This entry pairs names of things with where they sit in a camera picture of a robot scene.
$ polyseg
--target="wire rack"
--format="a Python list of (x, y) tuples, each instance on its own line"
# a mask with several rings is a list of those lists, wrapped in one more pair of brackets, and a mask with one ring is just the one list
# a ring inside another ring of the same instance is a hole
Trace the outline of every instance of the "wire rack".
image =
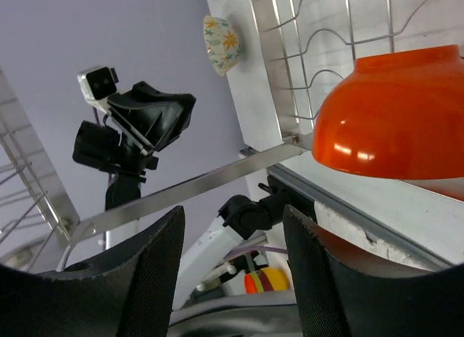
[(252, 3), (283, 137), (312, 131), (356, 58), (464, 42), (464, 0)]
[(0, 144), (0, 263), (54, 270), (78, 214), (1, 70)]

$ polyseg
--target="orange bowl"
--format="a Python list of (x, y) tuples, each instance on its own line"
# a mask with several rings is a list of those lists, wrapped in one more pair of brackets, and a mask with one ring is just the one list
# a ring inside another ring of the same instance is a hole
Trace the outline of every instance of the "orange bowl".
[(456, 45), (356, 61), (328, 95), (312, 155), (378, 178), (464, 176), (464, 61)]

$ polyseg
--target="stainless steel shelf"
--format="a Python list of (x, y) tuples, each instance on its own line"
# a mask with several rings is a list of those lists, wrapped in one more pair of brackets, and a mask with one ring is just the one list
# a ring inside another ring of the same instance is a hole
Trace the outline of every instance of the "stainless steel shelf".
[(0, 263), (31, 272), (53, 270), (78, 214), (3, 72), (0, 144)]

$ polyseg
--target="metal rack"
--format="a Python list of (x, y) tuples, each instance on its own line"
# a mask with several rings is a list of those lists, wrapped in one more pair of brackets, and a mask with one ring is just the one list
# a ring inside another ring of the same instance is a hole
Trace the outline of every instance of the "metal rack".
[[(412, 7), (403, 4), (411, 1), (416, 2)], [(16, 96), (9, 86), (3, 86), (6, 80), (1, 81), (1, 144), (9, 162), (0, 167), (0, 182), (11, 173), (10, 180), (19, 178), (20, 184), (8, 189), (4, 189), (7, 182), (0, 185), (4, 191), (0, 207), (3, 211), (6, 206), (2, 203), (17, 207), (21, 202), (27, 211), (24, 217), (12, 216), (0, 226), (8, 224), (4, 232), (9, 233), (3, 242), (6, 233), (0, 235), (2, 263), (31, 272), (54, 269), (66, 249), (64, 267), (82, 240), (306, 152), (312, 146), (320, 105), (340, 79), (351, 73), (356, 58), (430, 46), (430, 34), (443, 44), (459, 43), (464, 27), (454, 26), (437, 12), (446, 9), (448, 16), (459, 12), (460, 2), (463, 0), (252, 0), (283, 144), (81, 222)], [(425, 30), (420, 17), (424, 12), (434, 16)], [(31, 214), (35, 207), (38, 212)], [(26, 220), (32, 215), (35, 218)], [(37, 231), (25, 245), (7, 244), (17, 244), (15, 234), (31, 229)]]
[[(356, 58), (437, 40), (462, 43), (464, 27), (450, 19), (459, 17), (459, 2), (252, 0), (282, 137), (312, 132), (324, 98), (353, 71)], [(462, 178), (407, 183), (464, 201)]]
[(0, 263), (53, 270), (78, 224), (44, 147), (0, 70)]

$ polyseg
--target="white wall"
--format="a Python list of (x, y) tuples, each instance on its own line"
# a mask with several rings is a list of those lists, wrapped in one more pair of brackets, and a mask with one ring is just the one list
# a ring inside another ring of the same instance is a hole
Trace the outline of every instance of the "white wall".
[[(190, 128), (159, 154), (143, 194), (238, 159), (244, 145), (228, 84), (204, 48), (206, 13), (205, 0), (0, 0), (0, 65), (82, 218), (102, 211), (107, 181), (71, 159), (81, 121), (93, 120), (76, 80), (88, 67), (116, 67), (122, 87), (145, 80), (197, 97)], [(186, 202), (186, 245), (230, 196), (246, 193), (238, 180)], [(75, 260), (99, 249), (81, 246)]]

